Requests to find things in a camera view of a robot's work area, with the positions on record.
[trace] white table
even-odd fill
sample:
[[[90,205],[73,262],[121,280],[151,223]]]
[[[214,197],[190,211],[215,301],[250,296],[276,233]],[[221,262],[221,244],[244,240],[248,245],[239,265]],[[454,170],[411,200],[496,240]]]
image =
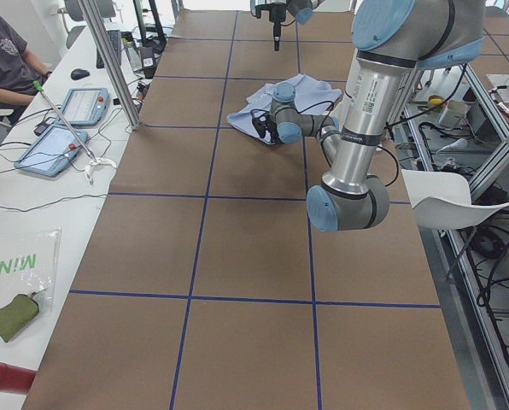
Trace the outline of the white table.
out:
[[[136,79],[136,76],[129,66],[125,51],[122,52],[122,71],[126,82],[130,83]],[[90,31],[86,28],[44,85],[46,94],[54,103],[61,103],[67,91],[76,87],[107,87],[111,99],[116,98],[116,93],[106,70],[95,68],[95,57],[95,44]],[[70,72],[74,68],[86,68],[91,75],[81,80],[72,81]],[[133,82],[130,85],[130,90],[133,91],[135,87],[136,83]],[[48,107],[48,103],[42,96],[38,95],[24,115]],[[110,103],[105,116],[97,126],[100,126],[109,118],[114,108],[118,108],[118,106],[113,106]],[[42,117],[36,117],[22,121],[11,130],[4,142],[33,142],[36,135],[32,130],[41,119]],[[90,136],[93,136],[97,133],[97,128],[86,129],[86,131]],[[126,116],[123,112],[120,112],[110,126],[102,132],[112,140],[112,145],[105,154],[106,158],[110,158],[116,163],[120,162],[129,138],[129,131],[130,127]],[[108,146],[108,141],[98,136],[93,138],[88,146],[96,155],[100,155]],[[15,160],[19,158],[24,150],[24,145],[7,145],[0,152]],[[76,167],[83,169],[88,160],[87,154],[81,151],[73,163]],[[0,171],[12,167],[13,165],[10,162],[0,157]],[[53,202],[65,196],[106,194],[114,173],[115,170],[112,167],[97,167],[93,173],[93,185],[88,183],[84,173],[79,173],[72,167],[68,167],[54,179],[37,177],[35,174],[17,170],[3,173],[0,174],[0,205],[13,208],[31,208]],[[4,343],[0,338],[0,361],[38,369],[103,203],[104,198],[85,198],[70,202],[59,202],[56,205],[28,213],[0,209],[0,237],[20,236],[31,232],[52,231],[55,228],[61,228],[61,246],[58,256],[53,308],[49,313],[36,318],[15,340]],[[19,409],[24,400],[25,396],[23,395],[0,392],[0,408],[2,409]]]

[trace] black keyboard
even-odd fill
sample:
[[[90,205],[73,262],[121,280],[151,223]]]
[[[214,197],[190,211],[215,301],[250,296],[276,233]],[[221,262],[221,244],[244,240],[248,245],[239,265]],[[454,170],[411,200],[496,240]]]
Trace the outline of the black keyboard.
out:
[[[114,53],[116,54],[116,58],[118,58],[118,64],[121,64],[121,31],[120,30],[107,30],[108,39],[112,44],[112,48]],[[97,68],[104,68],[104,62],[102,61],[101,53],[97,50],[97,62],[95,64]]]

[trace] red cylinder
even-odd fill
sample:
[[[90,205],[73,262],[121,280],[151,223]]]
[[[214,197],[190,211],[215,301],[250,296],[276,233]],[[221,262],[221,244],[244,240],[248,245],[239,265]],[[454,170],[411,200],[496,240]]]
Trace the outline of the red cylinder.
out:
[[[31,388],[35,376],[35,370],[0,362],[0,391],[26,395]]]

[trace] black mouse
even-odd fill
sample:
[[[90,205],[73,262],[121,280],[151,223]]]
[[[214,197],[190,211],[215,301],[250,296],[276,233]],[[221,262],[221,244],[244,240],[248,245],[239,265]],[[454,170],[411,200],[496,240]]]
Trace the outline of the black mouse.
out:
[[[73,71],[71,71],[70,78],[71,79],[82,79],[84,77],[87,77],[88,75],[90,75],[89,71],[84,70],[83,68],[75,68]]]

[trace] green pouch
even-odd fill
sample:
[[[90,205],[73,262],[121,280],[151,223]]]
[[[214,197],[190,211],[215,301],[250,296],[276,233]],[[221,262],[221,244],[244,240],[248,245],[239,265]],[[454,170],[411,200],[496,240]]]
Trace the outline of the green pouch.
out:
[[[0,337],[9,342],[39,311],[38,304],[30,296],[17,295],[10,304],[0,309]]]

